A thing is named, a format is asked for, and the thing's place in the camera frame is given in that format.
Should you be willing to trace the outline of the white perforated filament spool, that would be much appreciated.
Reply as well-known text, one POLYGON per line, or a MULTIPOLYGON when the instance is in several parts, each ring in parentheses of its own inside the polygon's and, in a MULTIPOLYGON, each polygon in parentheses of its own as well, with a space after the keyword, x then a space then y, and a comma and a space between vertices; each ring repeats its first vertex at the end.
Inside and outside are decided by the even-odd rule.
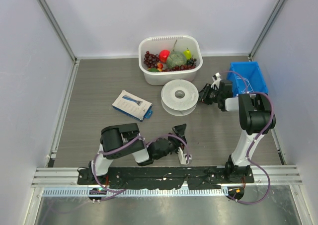
POLYGON ((169 81, 161 90, 162 107, 173 116, 186 116, 192 113, 198 98, 199 92, 196 86, 184 79, 169 81))

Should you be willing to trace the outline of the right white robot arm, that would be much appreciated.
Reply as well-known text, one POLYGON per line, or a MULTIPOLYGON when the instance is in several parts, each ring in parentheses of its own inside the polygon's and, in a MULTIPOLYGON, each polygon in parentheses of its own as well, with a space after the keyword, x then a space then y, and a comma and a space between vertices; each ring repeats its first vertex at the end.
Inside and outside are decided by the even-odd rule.
POLYGON ((218 105, 221 111, 238 111, 242 129, 234 152, 229 156, 224 169, 224 178, 231 182, 241 182, 248 177, 251 159, 260 140, 276 125, 272 103, 266 93, 254 96, 239 94, 233 96, 233 83, 221 79, 206 84, 199 91, 199 102, 218 105))

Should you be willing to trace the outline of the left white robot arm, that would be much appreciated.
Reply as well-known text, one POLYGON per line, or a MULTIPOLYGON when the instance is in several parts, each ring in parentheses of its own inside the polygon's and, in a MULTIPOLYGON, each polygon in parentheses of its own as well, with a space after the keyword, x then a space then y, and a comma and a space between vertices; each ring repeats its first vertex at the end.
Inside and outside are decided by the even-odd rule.
POLYGON ((192 159, 185 138, 186 124, 174 126, 172 132, 146 142, 136 123, 109 126, 101 131, 100 145, 95 158, 88 165, 88 180, 99 185, 116 159, 132 155, 138 166, 153 164, 169 154, 176 153, 180 164, 192 159))

